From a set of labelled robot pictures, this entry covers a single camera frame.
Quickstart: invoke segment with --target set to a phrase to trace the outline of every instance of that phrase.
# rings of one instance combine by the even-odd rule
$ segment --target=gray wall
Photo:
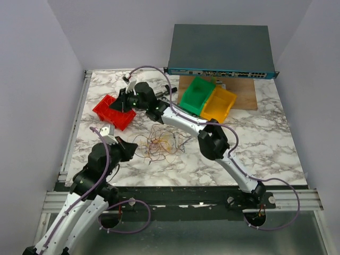
[[[308,183],[340,251],[340,1],[314,0],[278,61],[276,84]]]
[[[62,161],[83,81],[45,0],[0,8],[0,253],[32,245]]]
[[[268,25],[278,60],[311,0],[49,0],[86,69],[166,66],[173,26]]]

